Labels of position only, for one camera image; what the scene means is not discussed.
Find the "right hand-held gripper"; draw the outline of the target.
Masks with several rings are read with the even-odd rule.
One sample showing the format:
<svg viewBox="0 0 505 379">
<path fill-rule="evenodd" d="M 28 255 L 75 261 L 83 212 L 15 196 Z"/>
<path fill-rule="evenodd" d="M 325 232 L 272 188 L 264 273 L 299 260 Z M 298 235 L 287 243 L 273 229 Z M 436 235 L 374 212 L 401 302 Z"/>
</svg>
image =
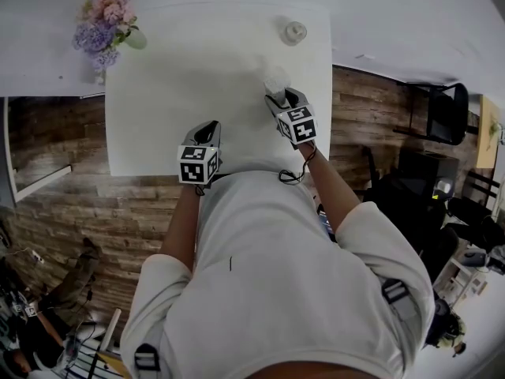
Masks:
<svg viewBox="0 0 505 379">
<path fill-rule="evenodd" d="M 280 133 L 292 145 L 299 145 L 316 138 L 316 120 L 312 106 L 304 93 L 295 88 L 286 88 L 286 100 L 291 109 L 284 111 L 284 106 L 273 97 L 266 95 L 265 103 L 269 111 L 275 116 Z"/>
</svg>

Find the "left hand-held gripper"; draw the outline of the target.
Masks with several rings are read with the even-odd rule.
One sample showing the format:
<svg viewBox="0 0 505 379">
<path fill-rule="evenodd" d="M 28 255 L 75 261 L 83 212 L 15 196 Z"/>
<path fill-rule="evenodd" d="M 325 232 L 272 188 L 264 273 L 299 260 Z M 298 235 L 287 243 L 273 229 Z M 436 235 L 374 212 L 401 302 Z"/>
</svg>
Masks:
<svg viewBox="0 0 505 379">
<path fill-rule="evenodd" d="M 207 185 L 220 168 L 221 124 L 214 120 L 191 129 L 178 146 L 178 179 L 182 184 Z"/>
</svg>

